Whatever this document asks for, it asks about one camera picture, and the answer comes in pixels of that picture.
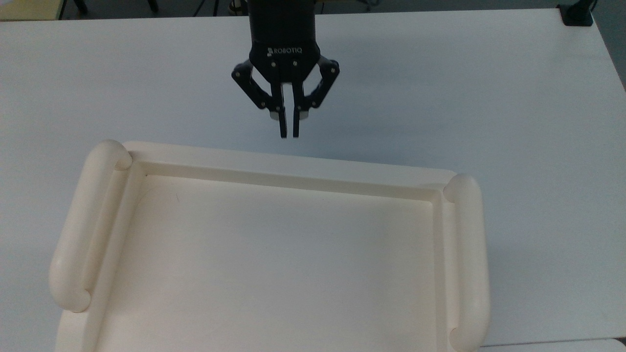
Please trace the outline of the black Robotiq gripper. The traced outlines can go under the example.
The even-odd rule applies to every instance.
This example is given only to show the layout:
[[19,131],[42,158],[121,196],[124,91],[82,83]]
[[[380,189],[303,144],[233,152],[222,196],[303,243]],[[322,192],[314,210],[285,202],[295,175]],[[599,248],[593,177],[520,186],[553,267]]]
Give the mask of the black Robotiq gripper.
[[[321,106],[340,73],[337,61],[320,59],[315,37],[314,0],[250,0],[248,15],[252,36],[249,61],[232,71],[233,80],[258,109],[267,109],[279,122],[280,137],[288,136],[282,83],[292,82],[293,138],[299,137],[300,120]],[[320,82],[304,93],[304,79],[315,65]],[[270,84],[265,92],[252,77],[253,69]]]

